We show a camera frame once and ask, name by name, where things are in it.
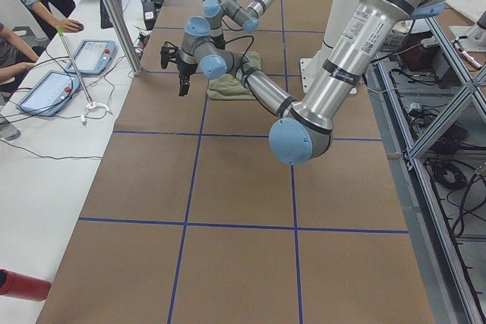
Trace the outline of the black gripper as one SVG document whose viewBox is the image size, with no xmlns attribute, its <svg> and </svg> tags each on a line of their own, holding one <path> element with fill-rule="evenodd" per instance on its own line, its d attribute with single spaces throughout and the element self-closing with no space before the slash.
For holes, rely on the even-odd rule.
<svg viewBox="0 0 486 324">
<path fill-rule="evenodd" d="M 186 96 L 190 89 L 190 77 L 197 71 L 197 63 L 178 62 L 179 71 L 179 96 Z"/>
</svg>

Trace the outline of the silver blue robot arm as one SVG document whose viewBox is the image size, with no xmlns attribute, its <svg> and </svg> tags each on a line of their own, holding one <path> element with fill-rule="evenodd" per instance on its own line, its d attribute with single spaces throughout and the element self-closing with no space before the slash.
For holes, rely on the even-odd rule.
<svg viewBox="0 0 486 324">
<path fill-rule="evenodd" d="M 225 50 L 222 19 L 228 17 L 246 32 L 253 32 L 260 17 L 274 0 L 253 0 L 242 7 L 237 0 L 206 0 L 202 16 L 185 25 L 181 47 L 175 53 L 179 92 L 186 95 L 196 71 L 215 80 L 236 77 L 241 85 L 277 120 L 269 132 L 275 157 L 299 165 L 323 155 L 332 143 L 333 117 L 358 84 L 392 28 L 403 20 L 433 17 L 445 0 L 358 0 L 354 14 L 302 100 L 276 85 L 248 57 Z"/>
<path fill-rule="evenodd" d="M 204 18 L 210 24 L 210 37 L 216 47 L 226 47 L 222 28 L 224 17 L 231 19 L 241 30 L 253 33 L 260 24 L 260 18 L 274 1 L 253 0 L 247 6 L 242 6 L 238 0 L 204 0 Z"/>
</svg>

